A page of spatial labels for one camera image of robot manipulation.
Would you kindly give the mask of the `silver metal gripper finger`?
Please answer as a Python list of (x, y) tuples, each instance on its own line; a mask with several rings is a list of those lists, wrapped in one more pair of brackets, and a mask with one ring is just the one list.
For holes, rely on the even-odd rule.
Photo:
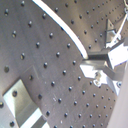
[(121, 81), (122, 71), (117, 72), (115, 67), (128, 60), (128, 38), (120, 40), (117, 44), (100, 52), (91, 52), (88, 59), (84, 59), (80, 65), (87, 78), (97, 78), (104, 73), (114, 81)]

